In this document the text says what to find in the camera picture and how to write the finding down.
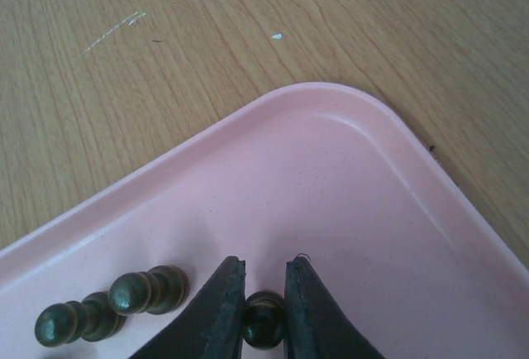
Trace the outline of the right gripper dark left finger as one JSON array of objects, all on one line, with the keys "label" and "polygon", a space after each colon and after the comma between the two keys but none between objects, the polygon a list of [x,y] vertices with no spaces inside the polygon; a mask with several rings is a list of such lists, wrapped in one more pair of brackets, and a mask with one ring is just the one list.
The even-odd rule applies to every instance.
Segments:
[{"label": "right gripper dark left finger", "polygon": [[240,358],[245,262],[228,256],[183,312],[133,358]]}]

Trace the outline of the dark chess pawn tray top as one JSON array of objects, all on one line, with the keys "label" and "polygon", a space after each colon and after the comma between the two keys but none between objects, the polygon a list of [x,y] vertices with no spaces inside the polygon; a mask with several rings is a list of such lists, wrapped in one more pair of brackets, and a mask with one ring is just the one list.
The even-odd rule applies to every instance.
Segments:
[{"label": "dark chess pawn tray top", "polygon": [[245,302],[241,335],[255,349],[272,349],[284,339],[285,319],[282,296],[270,290],[255,292]]}]

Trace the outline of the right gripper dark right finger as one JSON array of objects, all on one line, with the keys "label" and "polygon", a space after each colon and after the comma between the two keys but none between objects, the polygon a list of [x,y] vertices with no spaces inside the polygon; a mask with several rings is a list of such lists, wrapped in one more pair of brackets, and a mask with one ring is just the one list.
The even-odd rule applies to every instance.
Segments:
[{"label": "right gripper dark right finger", "polygon": [[286,264],[286,358],[381,358],[383,355],[345,316],[310,261]]}]

